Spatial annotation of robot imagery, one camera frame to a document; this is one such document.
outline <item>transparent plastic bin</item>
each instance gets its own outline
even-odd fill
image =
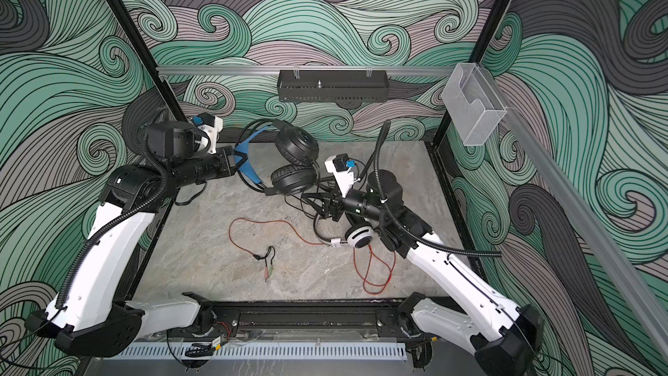
[[[465,146],[483,146],[504,117],[500,94],[487,69],[457,64],[441,97]]]

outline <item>wall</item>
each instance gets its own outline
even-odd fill
[[[668,0],[512,0],[483,64],[668,305]],[[548,320],[538,373],[666,375],[619,291],[502,123],[447,132],[447,171],[490,282]]]
[[[26,316],[60,288],[109,172],[139,161],[140,127],[160,102],[151,88],[104,0],[0,0],[3,343],[25,334]],[[155,228],[142,237],[131,271]],[[52,340],[18,346],[3,354],[24,365],[64,366],[39,374],[77,367]],[[0,370],[27,372],[4,363]]]
[[[159,64],[436,65],[467,61],[493,0],[123,0]],[[281,103],[276,77],[175,76],[187,115],[223,116],[223,141],[279,117],[321,141],[431,139],[444,79],[397,77],[383,104]]]

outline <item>robotic arm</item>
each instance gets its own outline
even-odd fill
[[[230,146],[212,153],[221,122],[209,114],[196,118],[199,127],[176,121],[147,127],[148,148],[169,171],[163,198],[97,238],[67,291],[62,290],[62,306],[56,297],[46,309],[30,315],[25,323],[27,329],[55,338],[56,347],[70,355],[111,357],[134,339],[154,332],[188,327],[205,334],[212,327],[211,302],[189,292],[159,301],[113,301],[132,251],[164,197],[174,197],[177,189],[192,183],[234,175],[247,160],[246,154]],[[202,138],[200,143],[196,142],[197,137]],[[230,162],[235,155],[241,157],[239,162]],[[305,196],[319,198],[325,216],[334,220],[347,213],[378,221],[385,246],[429,274],[466,312],[452,311],[413,294],[402,305],[409,315],[407,327],[413,327],[406,330],[430,332],[459,345],[474,354],[490,376],[523,375],[542,341],[542,317],[535,308],[520,308],[451,252],[438,249],[443,246],[442,241],[425,221],[403,205],[403,189],[392,173],[378,170],[363,192],[352,188],[355,177],[347,155],[330,157],[325,166],[334,174],[338,189]],[[160,174],[146,165],[126,165],[114,171],[100,197],[102,204],[89,238],[114,218],[148,200],[159,183]],[[388,211],[394,220],[388,219]],[[411,238],[409,234],[421,238]],[[361,247],[369,241],[370,238],[359,239],[355,234],[347,242]]]

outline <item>ear cup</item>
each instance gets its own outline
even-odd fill
[[[344,236],[349,246],[361,248],[372,241],[373,228],[369,222],[362,221],[350,227]]]
[[[294,195],[312,187],[316,179],[315,169],[310,165],[288,164],[271,174],[272,185],[283,196]]]
[[[311,165],[318,158],[320,148],[315,138],[299,127],[283,127],[274,140],[276,149],[291,164]]]

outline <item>marble-patterned surface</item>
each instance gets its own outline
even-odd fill
[[[323,163],[330,155],[348,153],[366,162],[373,146],[372,142],[320,143],[319,162],[323,172]],[[253,167],[265,183],[269,183],[274,169],[287,164],[271,143],[252,143],[249,153]],[[404,187],[406,206],[422,216],[446,244],[462,247],[422,142],[386,143],[381,168],[397,176]],[[198,188],[183,188],[178,200],[188,199]],[[276,247],[273,275],[265,282],[264,262],[230,243],[228,227],[239,217],[255,221],[286,220],[305,240],[317,241],[312,221],[288,206],[282,196],[266,197],[253,192],[236,176],[213,180],[193,203],[173,207],[135,298],[177,295],[187,290],[212,300],[372,297],[362,289],[362,280],[353,267],[351,248],[305,244],[287,224],[238,221],[232,227],[232,238],[237,244],[260,255],[269,245]],[[344,217],[338,223],[322,220],[318,230],[324,236],[342,236],[348,226]],[[371,245],[374,253],[392,264],[393,254],[378,238]],[[364,274],[369,250],[358,250],[356,259]],[[383,283],[387,276],[388,269],[374,259],[368,280]],[[379,297],[406,297],[414,291],[427,296],[447,295],[427,274],[397,256],[392,279]]]

